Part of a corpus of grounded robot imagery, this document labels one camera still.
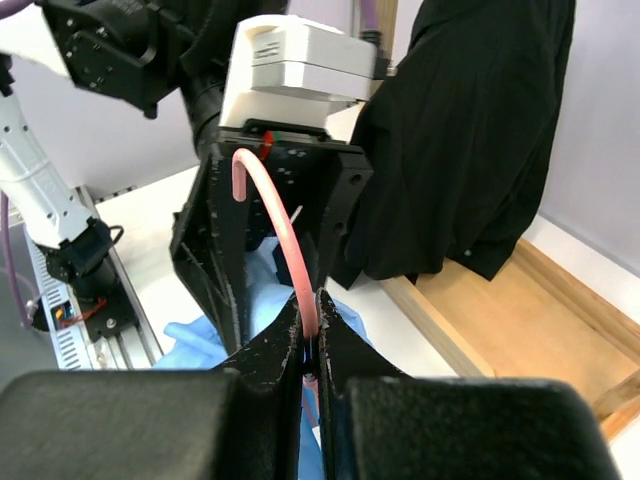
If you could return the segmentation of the light blue shirt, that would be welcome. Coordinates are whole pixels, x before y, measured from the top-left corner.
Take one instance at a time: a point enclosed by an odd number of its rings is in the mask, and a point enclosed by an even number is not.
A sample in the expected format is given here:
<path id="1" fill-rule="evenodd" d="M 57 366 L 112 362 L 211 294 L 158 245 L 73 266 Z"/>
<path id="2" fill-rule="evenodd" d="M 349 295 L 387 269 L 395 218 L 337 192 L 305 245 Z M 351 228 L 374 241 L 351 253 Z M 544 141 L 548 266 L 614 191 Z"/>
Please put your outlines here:
<path id="1" fill-rule="evenodd" d="M 269 238 L 247 255 L 249 342 L 227 354 L 205 317 L 170 323 L 155 364 L 171 382 L 154 479 L 354 479 L 356 438 L 329 334 L 367 349 L 357 313 L 322 293 L 321 336 L 306 354 L 293 289 L 276 277 Z"/>

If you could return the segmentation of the black shirt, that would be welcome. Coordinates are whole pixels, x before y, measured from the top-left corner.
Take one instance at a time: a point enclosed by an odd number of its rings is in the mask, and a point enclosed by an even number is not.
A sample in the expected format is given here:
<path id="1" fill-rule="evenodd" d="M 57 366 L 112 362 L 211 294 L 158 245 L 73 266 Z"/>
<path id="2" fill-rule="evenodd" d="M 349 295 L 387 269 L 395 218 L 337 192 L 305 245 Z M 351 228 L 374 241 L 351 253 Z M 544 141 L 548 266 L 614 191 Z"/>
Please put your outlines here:
<path id="1" fill-rule="evenodd" d="M 351 141 L 373 173 L 332 278 L 492 279 L 541 203 L 572 42 L 572 1 L 425 1 L 406 56 Z"/>

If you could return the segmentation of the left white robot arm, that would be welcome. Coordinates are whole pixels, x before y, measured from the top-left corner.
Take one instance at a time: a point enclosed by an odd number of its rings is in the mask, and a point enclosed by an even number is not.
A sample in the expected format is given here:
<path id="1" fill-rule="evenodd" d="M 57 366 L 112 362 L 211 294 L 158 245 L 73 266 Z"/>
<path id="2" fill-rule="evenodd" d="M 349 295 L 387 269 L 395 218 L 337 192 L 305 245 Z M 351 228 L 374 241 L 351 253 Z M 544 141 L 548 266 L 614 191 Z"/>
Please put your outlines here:
<path id="1" fill-rule="evenodd" d="M 246 257 L 276 237 L 311 339 L 371 174 L 326 122 L 367 96 L 377 47 L 284 1 L 37 1 L 1 29 L 1 187 L 52 275 L 101 289 L 112 242 L 75 187 L 112 194 L 196 165 L 177 276 L 235 352 L 252 335 Z"/>

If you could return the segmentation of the pink wire hanger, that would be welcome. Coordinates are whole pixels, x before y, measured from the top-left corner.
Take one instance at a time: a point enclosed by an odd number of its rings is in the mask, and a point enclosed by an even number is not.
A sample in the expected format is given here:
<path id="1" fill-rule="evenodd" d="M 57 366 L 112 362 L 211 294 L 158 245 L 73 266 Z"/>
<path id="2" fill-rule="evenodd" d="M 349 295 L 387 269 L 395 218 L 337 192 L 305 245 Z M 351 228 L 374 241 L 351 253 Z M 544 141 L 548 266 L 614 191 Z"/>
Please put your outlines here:
<path id="1" fill-rule="evenodd" d="M 278 191 L 263 163 L 248 149 L 240 148 L 232 156 L 232 195 L 237 202 L 246 200 L 247 176 L 251 177 L 279 240 L 296 295 L 303 336 L 307 345 L 311 346 L 318 335 L 319 317 L 299 242 Z"/>

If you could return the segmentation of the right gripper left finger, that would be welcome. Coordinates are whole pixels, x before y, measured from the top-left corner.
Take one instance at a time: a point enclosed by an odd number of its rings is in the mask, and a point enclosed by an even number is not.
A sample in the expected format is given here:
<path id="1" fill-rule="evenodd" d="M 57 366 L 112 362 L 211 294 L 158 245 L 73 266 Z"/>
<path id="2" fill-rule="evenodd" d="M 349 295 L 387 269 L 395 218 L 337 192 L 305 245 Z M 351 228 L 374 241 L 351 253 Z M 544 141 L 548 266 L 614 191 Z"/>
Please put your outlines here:
<path id="1" fill-rule="evenodd" d="M 295 301 L 212 370 L 36 372 L 1 394 L 5 479 L 293 479 Z"/>

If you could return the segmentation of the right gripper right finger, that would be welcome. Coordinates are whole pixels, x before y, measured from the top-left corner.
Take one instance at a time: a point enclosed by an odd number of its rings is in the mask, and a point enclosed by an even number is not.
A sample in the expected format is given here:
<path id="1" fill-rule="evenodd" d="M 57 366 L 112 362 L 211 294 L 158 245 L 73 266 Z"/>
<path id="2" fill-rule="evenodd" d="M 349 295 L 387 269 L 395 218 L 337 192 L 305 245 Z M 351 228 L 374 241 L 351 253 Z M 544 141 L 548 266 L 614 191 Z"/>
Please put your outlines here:
<path id="1" fill-rule="evenodd" d="M 416 379 L 316 297 L 329 479 L 615 479 L 590 407 L 549 379 Z"/>

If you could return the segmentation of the wooden clothes rack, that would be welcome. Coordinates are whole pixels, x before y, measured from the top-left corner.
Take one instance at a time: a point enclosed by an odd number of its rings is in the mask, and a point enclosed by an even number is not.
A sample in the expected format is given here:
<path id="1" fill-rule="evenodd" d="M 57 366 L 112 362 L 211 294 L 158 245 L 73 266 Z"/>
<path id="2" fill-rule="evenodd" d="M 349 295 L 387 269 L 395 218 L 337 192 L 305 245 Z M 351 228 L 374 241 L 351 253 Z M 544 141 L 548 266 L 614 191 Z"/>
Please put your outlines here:
<path id="1" fill-rule="evenodd" d="M 549 171 L 536 213 L 639 261 L 639 5 L 576 5 Z M 458 372 L 572 384 L 608 435 L 639 414 L 639 325 L 524 239 L 492 279 L 453 260 L 378 280 Z"/>

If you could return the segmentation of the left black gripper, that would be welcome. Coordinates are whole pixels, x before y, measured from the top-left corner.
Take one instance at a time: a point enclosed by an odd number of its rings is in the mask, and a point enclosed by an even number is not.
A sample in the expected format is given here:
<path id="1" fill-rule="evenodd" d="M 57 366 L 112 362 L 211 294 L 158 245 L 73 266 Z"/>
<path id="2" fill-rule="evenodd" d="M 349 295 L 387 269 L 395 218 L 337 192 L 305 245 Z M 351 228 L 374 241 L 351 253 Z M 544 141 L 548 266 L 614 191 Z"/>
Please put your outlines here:
<path id="1" fill-rule="evenodd" d="M 327 277 L 350 289 L 360 274 L 347 265 L 350 218 L 372 175 L 363 150 L 322 129 L 250 120 L 239 129 L 210 121 L 194 135 L 201 164 L 176 217 L 174 271 L 220 335 L 228 354 L 249 340 L 245 254 L 274 228 L 254 185 L 232 195 L 232 156 L 256 154 L 273 181 L 300 243 L 313 288 Z"/>

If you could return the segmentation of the aluminium mounting rail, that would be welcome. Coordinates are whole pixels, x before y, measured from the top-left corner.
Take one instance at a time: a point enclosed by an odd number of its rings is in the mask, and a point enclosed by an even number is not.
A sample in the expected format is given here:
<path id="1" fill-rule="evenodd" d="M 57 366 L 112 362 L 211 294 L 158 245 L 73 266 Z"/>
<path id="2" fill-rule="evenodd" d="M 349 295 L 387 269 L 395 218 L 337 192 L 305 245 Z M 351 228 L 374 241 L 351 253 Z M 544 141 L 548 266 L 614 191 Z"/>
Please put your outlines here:
<path id="1" fill-rule="evenodd" d="M 87 323 L 76 324 L 94 370 L 139 370 L 151 368 L 162 356 L 141 302 L 115 248 L 109 263 L 119 286 L 108 303 L 92 314 Z"/>

